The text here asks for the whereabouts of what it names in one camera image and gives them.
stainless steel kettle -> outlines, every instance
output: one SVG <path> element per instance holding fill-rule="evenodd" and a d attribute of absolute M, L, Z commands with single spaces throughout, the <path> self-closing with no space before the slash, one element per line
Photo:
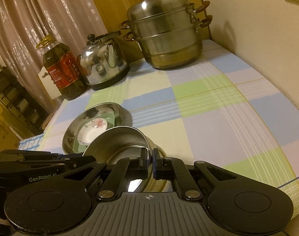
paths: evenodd
<path fill-rule="evenodd" d="M 95 37 L 90 34 L 87 46 L 78 55 L 82 73 L 93 90 L 107 88 L 123 79 L 129 72 L 128 64 L 122 59 L 119 45 L 114 37 L 120 31 Z"/>

curtain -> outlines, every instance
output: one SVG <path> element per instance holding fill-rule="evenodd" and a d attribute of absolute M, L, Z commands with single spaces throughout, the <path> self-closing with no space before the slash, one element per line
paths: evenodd
<path fill-rule="evenodd" d="M 106 32 L 92 0 L 0 0 L 0 55 L 48 112 L 54 104 L 38 77 L 44 49 L 36 50 L 36 44 L 53 34 L 76 57 L 89 34 Z"/>

red bottle label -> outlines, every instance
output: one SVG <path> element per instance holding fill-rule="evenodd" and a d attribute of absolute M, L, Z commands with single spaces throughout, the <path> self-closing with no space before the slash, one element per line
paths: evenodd
<path fill-rule="evenodd" d="M 69 86 L 80 76 L 80 71 L 72 52 L 65 53 L 61 60 L 50 66 L 47 71 L 59 89 Z"/>

pot lid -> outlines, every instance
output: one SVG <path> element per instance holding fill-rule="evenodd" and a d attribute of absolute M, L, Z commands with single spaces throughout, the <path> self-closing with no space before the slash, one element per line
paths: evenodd
<path fill-rule="evenodd" d="M 190 5 L 190 0 L 144 0 L 130 7 L 126 13 L 129 21 L 176 10 Z"/>

white saucer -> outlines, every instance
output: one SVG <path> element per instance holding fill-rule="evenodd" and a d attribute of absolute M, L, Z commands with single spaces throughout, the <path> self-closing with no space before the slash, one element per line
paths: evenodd
<path fill-rule="evenodd" d="M 107 121 L 103 118 L 95 118 L 86 123 L 77 134 L 80 145 L 89 145 L 94 139 L 107 129 Z"/>

